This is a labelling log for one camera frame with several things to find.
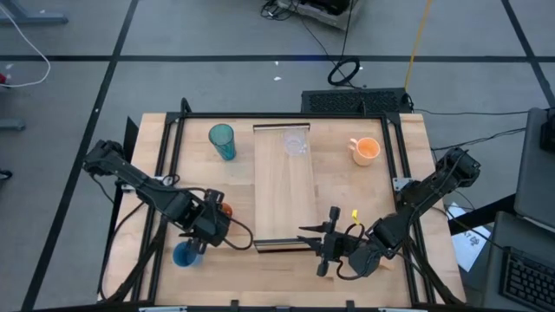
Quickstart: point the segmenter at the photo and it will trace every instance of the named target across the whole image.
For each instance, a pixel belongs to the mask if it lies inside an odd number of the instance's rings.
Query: gray floor
[[[111,55],[130,0],[26,0],[33,10],[63,11],[63,26],[23,31],[47,55]],[[262,1],[140,0],[123,55],[320,55],[296,17],[286,22],[259,17]],[[370,0],[355,21],[348,54],[409,55],[425,0]],[[551,0],[512,0],[532,49],[555,55]],[[339,54],[343,33],[307,22],[330,53]],[[10,27],[0,28],[2,55],[32,55]],[[500,0],[434,2],[420,55],[523,56]],[[0,133],[0,166],[14,178],[0,188],[0,310],[21,307],[88,117],[106,72],[105,62],[53,62],[41,85],[0,89],[0,116],[23,117],[21,133]],[[401,87],[408,64],[364,62],[355,78],[369,88]],[[541,64],[555,83],[555,64]],[[40,62],[1,62],[12,81],[40,77]],[[92,142],[121,140],[125,119],[178,109],[185,96],[194,111],[296,112],[303,90],[330,89],[328,62],[119,62]],[[415,64],[409,92],[415,104],[436,112],[507,112],[548,107],[527,63]],[[525,116],[426,115],[432,146],[523,127]],[[463,190],[482,206],[515,191],[523,135],[470,146],[482,164],[476,184]],[[106,187],[112,192],[110,181]],[[461,205],[464,199],[452,196]],[[110,207],[88,176],[81,175],[36,307],[95,301]],[[479,288],[480,263],[464,275],[469,297]]]

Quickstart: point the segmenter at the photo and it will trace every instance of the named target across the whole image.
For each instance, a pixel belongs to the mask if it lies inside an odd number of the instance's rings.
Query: orange mug
[[[380,144],[372,138],[351,139],[349,149],[353,151],[353,159],[359,166],[368,166],[380,154]]]

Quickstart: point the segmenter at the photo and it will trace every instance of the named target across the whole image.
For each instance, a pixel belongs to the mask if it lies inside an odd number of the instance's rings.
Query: wooden table
[[[132,163],[150,175],[154,174],[164,119],[164,114],[144,114],[140,124]],[[395,211],[385,153],[382,151],[371,166],[360,167],[347,148],[350,138],[362,137],[373,137],[383,146],[379,120],[187,119],[177,170],[180,186],[210,187],[224,192],[225,202],[233,207],[233,216],[254,229],[252,125],[288,122],[310,123],[315,193],[322,221],[328,220],[332,205],[342,208],[338,231],[344,231],[352,223],[350,212],[354,209],[366,226]],[[227,123],[235,131],[238,154],[233,161],[223,161],[208,141],[208,131],[218,123]],[[396,168],[401,173],[395,132],[389,126]],[[434,162],[422,116],[402,115],[402,130],[412,175],[415,179],[424,179],[434,170]],[[169,143],[166,170],[172,139]],[[118,219],[124,218],[137,204],[139,199],[134,194],[124,195]],[[143,208],[130,218],[114,241],[104,283],[107,296],[116,290],[137,261],[146,214],[147,209]],[[430,264],[464,301],[445,216],[430,210],[421,218],[421,225]],[[337,278],[333,263],[326,277],[316,276],[320,258],[314,252],[258,254],[254,249],[237,251],[223,244],[218,248],[209,247],[199,267],[181,268],[173,263],[172,257],[173,248],[183,241],[179,233],[176,227],[168,227],[156,304],[228,306],[231,300],[238,299],[241,306],[344,307],[347,300],[354,300],[357,307],[410,306],[404,263],[399,257],[393,260],[394,270],[379,269],[368,278],[352,282]],[[248,242],[246,232],[235,224],[228,238],[237,245]],[[147,297],[150,272],[148,267],[141,298]],[[347,267],[342,268],[342,273],[354,274]],[[423,284],[416,276],[420,300],[425,301]]]

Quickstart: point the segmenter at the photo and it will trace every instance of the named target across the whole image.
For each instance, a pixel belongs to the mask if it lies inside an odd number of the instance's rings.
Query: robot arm
[[[435,165],[435,172],[422,182],[412,181],[395,197],[400,209],[397,213],[378,219],[372,227],[363,231],[366,238],[335,231],[340,209],[331,207],[330,221],[319,226],[301,227],[301,230],[325,233],[320,244],[306,237],[299,237],[322,258],[317,274],[325,276],[328,262],[343,263],[340,257],[348,257],[349,265],[357,279],[374,272],[381,257],[393,258],[404,243],[410,242],[409,229],[416,220],[446,194],[457,187],[469,187],[480,175],[480,164],[465,151],[455,148],[447,152]]]
[[[229,230],[230,218],[222,211],[224,193],[206,190],[204,199],[189,189],[177,189],[148,177],[122,158],[121,145],[99,140],[85,156],[83,170],[91,175],[114,175],[134,187],[137,196],[181,230],[202,243],[218,246]]]

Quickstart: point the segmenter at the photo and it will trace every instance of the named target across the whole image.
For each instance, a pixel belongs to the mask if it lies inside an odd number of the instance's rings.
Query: keyboard
[[[507,247],[499,293],[536,311],[555,311],[555,265]]]

